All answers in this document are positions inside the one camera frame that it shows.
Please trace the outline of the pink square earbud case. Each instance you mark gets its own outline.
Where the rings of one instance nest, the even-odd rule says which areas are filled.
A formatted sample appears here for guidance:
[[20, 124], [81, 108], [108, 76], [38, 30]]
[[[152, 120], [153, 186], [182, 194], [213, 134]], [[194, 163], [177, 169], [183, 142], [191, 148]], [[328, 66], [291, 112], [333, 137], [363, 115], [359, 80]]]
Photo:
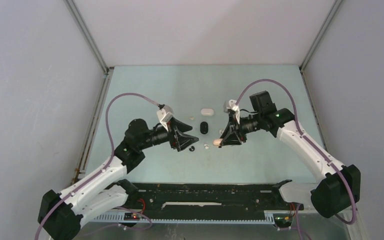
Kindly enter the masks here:
[[214, 146], [220, 146], [221, 145], [221, 142], [222, 142], [222, 139], [221, 138], [218, 138], [218, 139], [215, 139], [212, 144]]

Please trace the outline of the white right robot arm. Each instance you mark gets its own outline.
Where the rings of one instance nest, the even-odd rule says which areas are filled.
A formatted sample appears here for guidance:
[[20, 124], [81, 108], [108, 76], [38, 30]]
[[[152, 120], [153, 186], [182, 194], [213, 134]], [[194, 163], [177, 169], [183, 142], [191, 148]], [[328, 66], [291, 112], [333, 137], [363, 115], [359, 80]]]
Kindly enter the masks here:
[[361, 172], [355, 165], [344, 165], [305, 132], [295, 115], [287, 108], [277, 109], [270, 94], [262, 91], [251, 95], [253, 111], [240, 115], [236, 100], [227, 100], [223, 111], [228, 123], [221, 137], [214, 140], [218, 147], [238, 146], [247, 141], [247, 135], [264, 130], [290, 147], [302, 160], [316, 183], [297, 183], [286, 180], [271, 194], [271, 204], [284, 209], [290, 203], [313, 207], [321, 216], [330, 218], [352, 208], [361, 195]]

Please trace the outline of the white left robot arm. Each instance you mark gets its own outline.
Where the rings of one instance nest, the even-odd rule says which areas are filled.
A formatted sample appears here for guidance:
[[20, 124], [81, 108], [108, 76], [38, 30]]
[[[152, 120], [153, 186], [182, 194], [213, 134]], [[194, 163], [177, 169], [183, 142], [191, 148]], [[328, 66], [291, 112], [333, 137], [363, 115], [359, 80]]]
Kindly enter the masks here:
[[174, 117], [167, 126], [152, 129], [143, 119], [132, 120], [123, 140], [104, 163], [60, 192], [49, 190], [43, 195], [35, 238], [38, 239], [44, 229], [54, 240], [72, 240], [96, 216], [115, 207], [136, 206], [138, 194], [130, 183], [106, 188], [145, 159], [144, 149], [168, 142], [172, 149], [180, 152], [198, 142], [198, 137], [187, 134], [192, 129]]

